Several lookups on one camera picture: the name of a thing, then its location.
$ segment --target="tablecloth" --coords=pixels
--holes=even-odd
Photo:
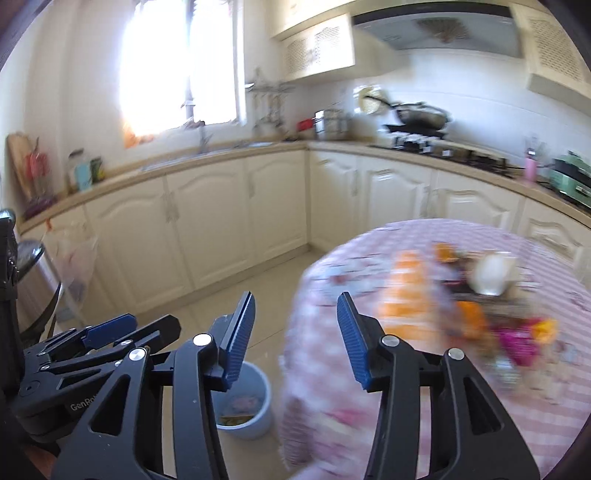
[[[380,394],[353,377],[336,319],[336,300],[349,291],[359,313],[376,316],[393,255],[418,250],[433,259],[433,242],[467,251],[498,249],[519,257],[538,283],[540,301],[559,321],[561,338],[578,350],[569,387],[557,403],[493,389],[527,442],[542,478],[573,443],[591,413],[591,296],[551,251],[490,226],[447,219],[410,220],[367,232],[341,245],[302,276],[286,330],[279,421],[288,466],[298,478],[361,479],[373,442]],[[421,403],[417,478],[428,474],[428,402]]]

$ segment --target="cabinet door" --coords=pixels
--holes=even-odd
[[[359,231],[426,218],[433,171],[381,158],[360,158]]]
[[[302,151],[246,159],[250,215],[259,262],[307,243],[305,167]]]
[[[582,280],[588,277],[591,231],[576,220],[533,200],[526,200],[518,233],[553,251]]]
[[[452,218],[512,231],[523,198],[483,181],[437,172],[432,198],[436,218]]]
[[[197,288],[254,265],[244,160],[167,177],[187,267]]]
[[[86,204],[99,237],[97,269],[116,302],[141,313],[192,291],[163,179]]]
[[[359,193],[357,157],[344,153],[310,153],[311,243],[324,251],[357,234]]]

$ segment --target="blue trash can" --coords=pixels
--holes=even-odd
[[[240,397],[260,399],[260,408],[254,418],[233,427],[220,425],[219,417],[227,412],[229,402]],[[240,376],[230,390],[225,393],[212,392],[212,402],[218,430],[229,432],[243,440],[253,440],[263,436],[271,428],[271,384],[263,371],[250,362],[242,363]]]

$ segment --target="pan handle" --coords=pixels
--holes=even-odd
[[[384,105],[390,107],[392,110],[396,110],[396,107],[398,105],[400,105],[399,103],[391,104],[391,103],[387,102],[386,100],[384,100],[383,98],[374,97],[371,95],[364,95],[363,98],[369,98],[369,99],[375,100],[377,102],[383,103]]]

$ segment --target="blue gripper pad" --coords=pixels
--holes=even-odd
[[[376,357],[377,346],[384,336],[382,327],[375,318],[359,314],[349,292],[339,296],[336,314],[355,380],[364,390],[376,391],[387,376],[382,368],[384,361]]]
[[[222,381],[228,388],[240,374],[255,316],[255,297],[250,292],[244,292],[219,346],[218,361],[223,368]]]
[[[117,339],[130,334],[138,327],[138,321],[130,314],[125,313],[100,325],[88,328],[82,343],[87,348],[98,350],[113,343]]]

